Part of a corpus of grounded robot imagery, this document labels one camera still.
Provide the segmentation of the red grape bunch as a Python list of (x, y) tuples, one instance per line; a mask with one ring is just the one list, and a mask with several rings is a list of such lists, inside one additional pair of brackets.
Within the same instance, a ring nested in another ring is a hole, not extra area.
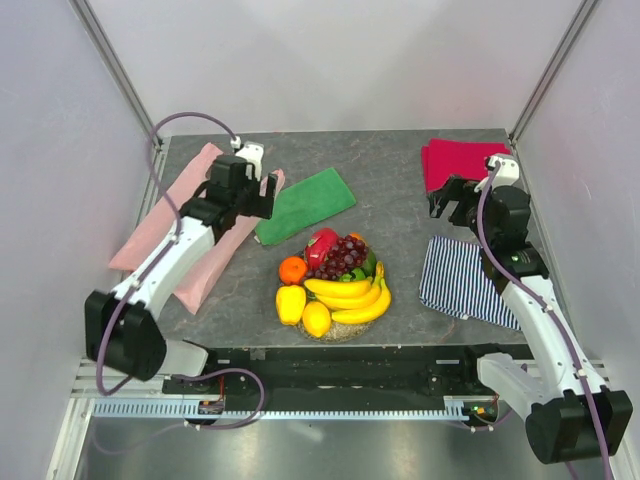
[(343, 274), (354, 268), (361, 268), (367, 253), (365, 245), (350, 234), (339, 236), (337, 244), (329, 251), (324, 263), (317, 270), (310, 270), (308, 267), (306, 277), (340, 281)]

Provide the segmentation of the yellow banana bunch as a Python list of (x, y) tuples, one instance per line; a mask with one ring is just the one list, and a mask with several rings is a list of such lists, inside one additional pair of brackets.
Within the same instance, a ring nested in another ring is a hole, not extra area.
[(373, 322), (383, 316), (392, 303), (392, 293), (386, 284), (385, 267), (381, 261), (376, 263), (374, 276), (364, 280), (309, 279), (303, 285), (329, 309), (331, 320), (343, 325)]

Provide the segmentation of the small green watermelon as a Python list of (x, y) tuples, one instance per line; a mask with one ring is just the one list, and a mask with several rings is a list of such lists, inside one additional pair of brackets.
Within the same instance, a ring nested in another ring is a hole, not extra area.
[(355, 282), (365, 280), (367, 278), (367, 274), (361, 268), (354, 268), (350, 272), (343, 274), (340, 277), (341, 282)]

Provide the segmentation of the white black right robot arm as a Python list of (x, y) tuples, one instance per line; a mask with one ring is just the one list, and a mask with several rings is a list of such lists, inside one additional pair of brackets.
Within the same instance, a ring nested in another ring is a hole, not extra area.
[(529, 195), (513, 183), (454, 175), (428, 200), (433, 218), (455, 202), (450, 223), (469, 228), (479, 242), (431, 239), (420, 301), (453, 317), (519, 328), (538, 369), (532, 376), (499, 346), (481, 345), (458, 368), (460, 386), (496, 393), (523, 420), (544, 464), (615, 456), (633, 406), (625, 391), (607, 386), (557, 304), (549, 271), (527, 239)]

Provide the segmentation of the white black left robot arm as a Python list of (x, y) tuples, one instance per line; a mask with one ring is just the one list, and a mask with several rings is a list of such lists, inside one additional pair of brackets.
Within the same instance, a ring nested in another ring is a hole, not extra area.
[(221, 155), (210, 176), (174, 211), (176, 221), (142, 264), (109, 292), (93, 291), (85, 301), (86, 355), (141, 381), (155, 375), (183, 375), (198, 393), (219, 382), (218, 367), (205, 348), (165, 339), (156, 323), (164, 305), (189, 270), (244, 220), (272, 215), (278, 178), (261, 175), (264, 148), (245, 143)]

